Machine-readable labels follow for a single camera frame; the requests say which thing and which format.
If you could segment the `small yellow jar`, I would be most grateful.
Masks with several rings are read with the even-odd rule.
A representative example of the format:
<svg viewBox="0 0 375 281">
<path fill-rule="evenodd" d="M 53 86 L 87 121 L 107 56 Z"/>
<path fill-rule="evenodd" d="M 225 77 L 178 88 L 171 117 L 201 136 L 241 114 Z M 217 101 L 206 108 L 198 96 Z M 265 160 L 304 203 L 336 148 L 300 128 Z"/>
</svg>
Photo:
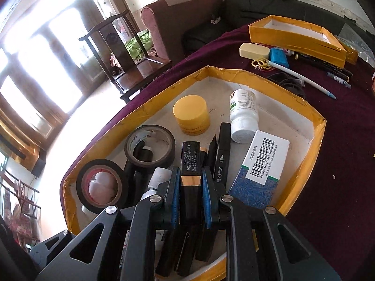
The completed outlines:
<svg viewBox="0 0 375 281">
<path fill-rule="evenodd" d="M 210 126 L 210 116 L 206 101 L 198 95 L 187 95 L 173 106 L 173 116 L 184 134 L 203 134 Z"/>
</svg>

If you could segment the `far yellow cardboard tray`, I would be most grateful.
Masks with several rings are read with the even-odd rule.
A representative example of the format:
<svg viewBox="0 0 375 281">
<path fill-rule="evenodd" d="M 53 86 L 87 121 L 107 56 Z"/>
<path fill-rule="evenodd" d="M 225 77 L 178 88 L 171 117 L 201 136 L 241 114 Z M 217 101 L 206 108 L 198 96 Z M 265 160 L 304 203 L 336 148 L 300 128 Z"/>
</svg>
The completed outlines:
<svg viewBox="0 0 375 281">
<path fill-rule="evenodd" d="M 302 20 L 270 15 L 248 26 L 250 40 L 303 53 L 340 69 L 346 49 L 327 29 Z"/>
</svg>

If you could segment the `black tape roll red core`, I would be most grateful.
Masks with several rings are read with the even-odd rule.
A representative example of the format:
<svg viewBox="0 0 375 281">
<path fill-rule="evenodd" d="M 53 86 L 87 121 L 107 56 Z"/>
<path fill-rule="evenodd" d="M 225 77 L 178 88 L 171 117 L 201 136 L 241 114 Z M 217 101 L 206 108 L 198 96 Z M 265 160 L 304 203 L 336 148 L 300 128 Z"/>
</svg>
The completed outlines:
<svg viewBox="0 0 375 281">
<path fill-rule="evenodd" d="M 111 160 L 91 160 L 79 171 L 76 191 L 82 205 L 95 214 L 100 214 L 108 206 L 121 209 L 128 197 L 127 176 Z"/>
</svg>

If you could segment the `black gold lipstick tube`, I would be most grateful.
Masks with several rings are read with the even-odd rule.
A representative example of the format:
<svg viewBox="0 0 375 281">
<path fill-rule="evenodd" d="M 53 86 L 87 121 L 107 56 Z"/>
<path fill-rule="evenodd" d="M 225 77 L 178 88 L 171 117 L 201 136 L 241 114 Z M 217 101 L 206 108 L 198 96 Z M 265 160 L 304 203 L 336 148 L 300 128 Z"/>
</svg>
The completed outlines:
<svg viewBox="0 0 375 281">
<path fill-rule="evenodd" d="M 189 275 L 196 251 L 200 224 L 200 142 L 184 141 L 180 162 L 180 226 L 182 247 L 176 266 L 181 277 Z"/>
</svg>

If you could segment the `blue white medicine box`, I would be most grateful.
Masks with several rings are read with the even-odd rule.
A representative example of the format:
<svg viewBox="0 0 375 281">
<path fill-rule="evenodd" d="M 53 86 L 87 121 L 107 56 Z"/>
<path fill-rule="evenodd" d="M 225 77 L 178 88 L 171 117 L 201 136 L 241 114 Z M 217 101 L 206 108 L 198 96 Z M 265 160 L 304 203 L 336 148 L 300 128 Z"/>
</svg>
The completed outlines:
<svg viewBox="0 0 375 281">
<path fill-rule="evenodd" d="M 258 209 L 270 205 L 284 169 L 289 145 L 289 140 L 256 131 L 229 195 Z"/>
</svg>

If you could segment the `yellow packing tape roll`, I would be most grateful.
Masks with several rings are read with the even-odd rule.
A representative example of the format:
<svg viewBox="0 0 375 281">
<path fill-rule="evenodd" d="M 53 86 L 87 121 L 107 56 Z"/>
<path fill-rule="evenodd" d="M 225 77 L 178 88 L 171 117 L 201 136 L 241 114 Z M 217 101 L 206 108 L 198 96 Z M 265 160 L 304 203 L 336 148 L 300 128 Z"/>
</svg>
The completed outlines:
<svg viewBox="0 0 375 281">
<path fill-rule="evenodd" d="M 358 51 L 347 40 L 339 36 L 336 36 L 336 39 L 340 42 L 340 44 L 346 50 L 346 62 L 352 65 L 356 65 L 358 57 L 359 57 Z"/>
</svg>

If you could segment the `white bottle clear cap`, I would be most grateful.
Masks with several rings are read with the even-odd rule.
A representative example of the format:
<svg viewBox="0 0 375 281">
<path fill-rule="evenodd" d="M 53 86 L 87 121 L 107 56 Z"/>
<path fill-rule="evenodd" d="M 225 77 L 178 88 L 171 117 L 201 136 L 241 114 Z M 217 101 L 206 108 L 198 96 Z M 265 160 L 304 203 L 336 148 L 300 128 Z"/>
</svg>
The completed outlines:
<svg viewBox="0 0 375 281">
<path fill-rule="evenodd" d="M 162 167 L 157 167 L 154 170 L 153 175 L 147 186 L 147 191 L 142 195 L 141 200 L 149 198 L 156 194 L 158 186 L 162 183 L 168 182 L 170 180 L 172 171 Z"/>
</svg>

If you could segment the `black ballpoint pen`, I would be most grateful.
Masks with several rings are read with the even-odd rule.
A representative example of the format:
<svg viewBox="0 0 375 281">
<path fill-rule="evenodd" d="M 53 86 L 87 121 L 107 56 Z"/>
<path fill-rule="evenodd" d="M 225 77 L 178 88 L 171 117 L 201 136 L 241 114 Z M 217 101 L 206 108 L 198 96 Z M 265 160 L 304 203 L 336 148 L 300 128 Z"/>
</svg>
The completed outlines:
<svg viewBox="0 0 375 281">
<path fill-rule="evenodd" d="M 207 154 L 207 166 L 209 166 L 211 173 L 214 172 L 215 160 L 217 156 L 217 137 L 214 136 L 209 145 L 209 151 Z"/>
</svg>

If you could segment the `white bottle red label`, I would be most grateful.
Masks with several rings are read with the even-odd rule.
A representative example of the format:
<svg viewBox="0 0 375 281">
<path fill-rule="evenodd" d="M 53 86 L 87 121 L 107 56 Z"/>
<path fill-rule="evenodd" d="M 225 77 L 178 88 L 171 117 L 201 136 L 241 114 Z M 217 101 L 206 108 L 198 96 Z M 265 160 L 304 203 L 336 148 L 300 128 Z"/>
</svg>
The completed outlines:
<svg viewBox="0 0 375 281">
<path fill-rule="evenodd" d="M 83 206 L 92 213 L 100 213 L 116 203 L 118 187 L 118 178 L 109 170 L 97 168 L 85 172 L 81 181 Z"/>
</svg>

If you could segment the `white bottle green label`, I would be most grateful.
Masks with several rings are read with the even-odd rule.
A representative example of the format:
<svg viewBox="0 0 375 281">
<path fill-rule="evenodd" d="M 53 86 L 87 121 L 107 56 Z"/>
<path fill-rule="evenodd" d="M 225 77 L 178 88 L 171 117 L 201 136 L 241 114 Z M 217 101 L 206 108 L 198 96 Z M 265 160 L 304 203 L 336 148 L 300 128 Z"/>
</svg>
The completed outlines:
<svg viewBox="0 0 375 281">
<path fill-rule="evenodd" d="M 240 144 L 250 144 L 259 129 L 257 98 L 249 89 L 234 91 L 229 99 L 231 139 Z"/>
</svg>

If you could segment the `yellow cardboard tray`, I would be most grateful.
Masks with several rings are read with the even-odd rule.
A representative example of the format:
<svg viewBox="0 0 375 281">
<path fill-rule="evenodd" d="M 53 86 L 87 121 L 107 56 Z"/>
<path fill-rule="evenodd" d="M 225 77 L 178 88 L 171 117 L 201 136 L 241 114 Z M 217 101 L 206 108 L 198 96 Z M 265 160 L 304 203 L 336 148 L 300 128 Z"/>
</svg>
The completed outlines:
<svg viewBox="0 0 375 281">
<path fill-rule="evenodd" d="M 340 69 L 346 49 L 327 29 L 302 20 L 270 15 L 248 26 L 250 40 L 303 53 Z"/>
<path fill-rule="evenodd" d="M 198 141 L 200 142 L 200 149 L 206 147 L 211 141 L 212 136 L 218 132 L 221 123 L 229 120 L 229 99 L 233 91 L 238 89 L 249 89 L 255 94 L 257 105 L 260 108 L 259 131 L 290 141 L 289 151 L 281 178 L 271 200 L 271 204 L 268 205 L 273 206 L 283 214 L 275 206 L 276 199 L 282 192 L 281 186 L 287 184 L 287 176 L 291 175 L 292 172 L 297 169 L 297 164 L 303 161 L 304 155 L 310 149 L 313 138 L 313 126 L 310 121 L 303 119 L 286 105 L 278 103 L 274 98 L 261 94 L 252 86 L 235 84 L 225 80 L 215 81 L 212 78 L 200 81 L 197 85 L 189 87 L 187 90 L 180 93 L 177 98 L 169 101 L 160 111 L 151 115 L 148 120 L 136 126 L 130 133 L 144 125 L 159 125 L 167 128 L 175 138 L 175 159 L 172 165 L 165 169 L 171 171 L 174 167 L 179 167 L 180 169 L 182 143 L 184 141 Z M 173 116 L 173 106 L 179 99 L 187 95 L 198 95 L 206 101 L 210 116 L 210 126 L 203 134 L 196 136 L 184 134 Z M 98 158 L 113 161 L 121 167 L 127 176 L 128 197 L 125 207 L 121 209 L 135 207 L 141 201 L 141 197 L 147 191 L 147 186 L 154 173 L 149 174 L 147 171 L 137 171 L 135 166 L 127 161 L 124 146 L 129 134 L 109 155 Z M 231 141 L 228 179 L 226 187 L 224 187 L 227 194 L 229 194 L 229 189 L 240 170 L 249 147 L 250 145 L 240 145 Z M 78 223 L 81 229 L 80 232 L 82 232 L 99 214 L 86 210 L 82 205 L 76 191 L 76 181 L 70 185 L 69 189 L 76 204 Z M 116 208 L 118 207 L 108 206 L 104 210 L 107 209 L 109 212 L 113 212 Z M 226 232 L 225 230 L 211 230 L 206 227 L 203 208 L 202 174 L 200 186 L 200 217 L 196 251 L 187 279 L 227 280 Z M 182 247 L 181 233 L 179 197 L 177 226 L 171 230 L 156 230 L 153 280 L 157 278 L 162 280 L 178 279 L 176 266 Z"/>
</svg>

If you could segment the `black sofa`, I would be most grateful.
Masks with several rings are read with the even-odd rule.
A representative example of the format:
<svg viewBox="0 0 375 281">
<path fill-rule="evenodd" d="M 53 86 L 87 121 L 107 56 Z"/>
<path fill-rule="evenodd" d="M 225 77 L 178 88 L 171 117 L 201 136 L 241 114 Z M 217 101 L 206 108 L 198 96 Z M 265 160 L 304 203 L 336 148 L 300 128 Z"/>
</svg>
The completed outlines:
<svg viewBox="0 0 375 281">
<path fill-rule="evenodd" d="M 224 0 L 207 21 L 184 32 L 181 38 L 183 52 L 188 56 L 221 37 L 225 32 L 269 15 L 314 23 L 335 36 L 339 35 L 345 24 L 348 24 L 368 47 L 374 50 L 374 32 L 361 29 L 352 19 L 340 17 L 317 6 L 296 0 Z"/>
</svg>

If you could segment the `black marker white cap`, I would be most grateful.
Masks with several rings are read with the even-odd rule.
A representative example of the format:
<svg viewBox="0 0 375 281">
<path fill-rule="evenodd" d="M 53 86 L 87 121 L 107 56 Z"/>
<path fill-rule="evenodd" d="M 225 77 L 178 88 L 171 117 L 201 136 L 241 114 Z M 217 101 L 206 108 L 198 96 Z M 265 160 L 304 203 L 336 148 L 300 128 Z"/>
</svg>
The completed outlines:
<svg viewBox="0 0 375 281">
<path fill-rule="evenodd" d="M 219 132 L 217 155 L 214 166 L 213 180 L 226 187 L 231 151 L 231 124 L 222 122 Z"/>
</svg>

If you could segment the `dark wooden chair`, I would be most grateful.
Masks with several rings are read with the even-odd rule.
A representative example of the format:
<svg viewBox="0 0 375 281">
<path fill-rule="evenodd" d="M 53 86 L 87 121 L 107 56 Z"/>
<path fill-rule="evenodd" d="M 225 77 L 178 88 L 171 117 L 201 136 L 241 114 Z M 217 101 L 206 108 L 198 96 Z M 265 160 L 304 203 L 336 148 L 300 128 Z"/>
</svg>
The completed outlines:
<svg viewBox="0 0 375 281">
<path fill-rule="evenodd" d="M 110 82 L 120 92 L 120 98 L 125 103 L 130 102 L 131 96 L 144 89 L 149 83 L 155 80 L 155 78 L 159 77 L 172 67 L 172 62 L 170 60 L 149 55 L 142 44 L 137 31 L 131 24 L 131 21 L 129 21 L 127 18 L 127 14 L 128 10 L 125 10 L 119 14 L 113 15 L 92 27 L 86 35 L 79 38 L 80 41 L 85 41 L 87 43 L 100 67 Z M 113 21 L 119 18 L 124 19 L 125 26 L 127 26 L 127 28 L 130 30 L 132 36 L 136 40 L 136 43 L 139 44 L 141 52 L 144 54 L 144 58 L 142 58 L 139 62 L 134 61 L 126 46 L 121 41 L 118 33 L 115 31 Z M 121 69 L 119 74 L 113 74 L 113 71 L 109 69 L 92 45 L 90 38 L 96 32 L 101 35 L 104 42 L 116 57 L 116 60 L 119 62 Z"/>
</svg>

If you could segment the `black tape roll white core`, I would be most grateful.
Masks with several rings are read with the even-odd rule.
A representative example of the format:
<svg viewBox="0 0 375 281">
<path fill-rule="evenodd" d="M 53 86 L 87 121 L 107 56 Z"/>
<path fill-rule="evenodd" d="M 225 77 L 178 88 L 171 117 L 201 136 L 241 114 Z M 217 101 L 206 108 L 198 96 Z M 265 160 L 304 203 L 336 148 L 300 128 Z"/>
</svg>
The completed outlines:
<svg viewBox="0 0 375 281">
<path fill-rule="evenodd" d="M 169 168 L 175 159 L 175 138 L 159 125 L 144 125 L 129 134 L 124 146 L 127 161 L 137 171 L 151 174 L 157 167 Z"/>
</svg>

